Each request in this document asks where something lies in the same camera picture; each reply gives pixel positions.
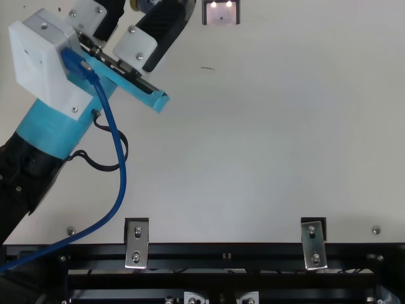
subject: bolt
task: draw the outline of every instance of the bolt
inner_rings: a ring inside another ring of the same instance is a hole
[[[135,25],[131,25],[131,26],[129,26],[128,31],[129,31],[130,33],[135,33],[136,28],[137,28],[137,27],[136,27]]]
[[[140,260],[140,254],[139,254],[139,252],[135,252],[135,253],[132,255],[132,261],[133,261],[135,264],[138,264],[138,263],[139,263],[139,260]]]
[[[308,227],[308,233],[310,236],[315,235],[315,227],[314,226],[309,226]]]
[[[69,236],[72,236],[72,235],[76,234],[76,229],[74,227],[69,227],[69,228],[66,229],[66,233]]]
[[[318,265],[318,264],[321,262],[321,257],[319,256],[319,254],[317,254],[317,253],[314,253],[314,254],[313,254],[313,256],[312,256],[312,262],[313,262],[315,265]]]
[[[141,227],[141,226],[135,227],[135,237],[136,237],[137,239],[140,238],[141,233],[142,233],[142,227]]]
[[[381,227],[379,225],[373,226],[373,233],[374,234],[380,234],[381,233]]]

